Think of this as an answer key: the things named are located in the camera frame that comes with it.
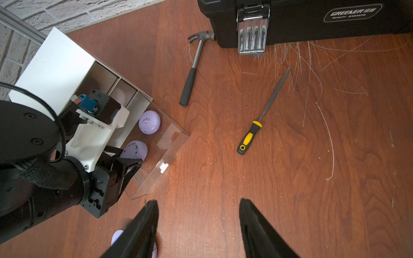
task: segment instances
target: screw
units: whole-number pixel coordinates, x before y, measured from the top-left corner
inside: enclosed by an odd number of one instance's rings
[[[31,119],[36,118],[36,115],[33,115],[32,113],[26,113],[24,116]]]
[[[31,139],[31,143],[34,144],[34,145],[42,145],[43,141],[40,140],[39,138],[33,138],[33,139]]]

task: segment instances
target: toolbox latch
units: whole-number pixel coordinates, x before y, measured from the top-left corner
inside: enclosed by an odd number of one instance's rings
[[[242,6],[237,13],[238,53],[262,55],[267,40],[270,5]]]

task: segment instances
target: white 3d printed bracket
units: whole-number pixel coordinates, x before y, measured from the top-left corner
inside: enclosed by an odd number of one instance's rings
[[[79,117],[87,119],[86,124],[80,124],[73,138],[66,144],[67,155],[72,156],[82,163],[87,172],[95,170],[95,165],[102,154],[113,131],[125,125],[129,110],[124,107],[116,113],[110,125],[97,120],[93,116],[76,110]]]

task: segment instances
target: white brick wall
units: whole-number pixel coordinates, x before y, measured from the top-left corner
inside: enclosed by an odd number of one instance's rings
[[[164,0],[0,0],[0,6],[48,35],[69,32]],[[39,45],[0,24],[0,81],[14,84]],[[0,87],[0,99],[8,99]]]
[[[0,6],[35,29],[69,32],[163,0],[0,0]]]
[[[0,81],[15,84],[39,49],[39,45],[0,24]],[[0,87],[0,100],[7,100],[8,89]]]

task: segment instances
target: greener logo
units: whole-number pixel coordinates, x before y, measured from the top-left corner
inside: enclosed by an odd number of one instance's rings
[[[365,20],[375,16],[382,7],[382,4],[373,4],[335,8],[326,14],[324,21],[333,22]]]

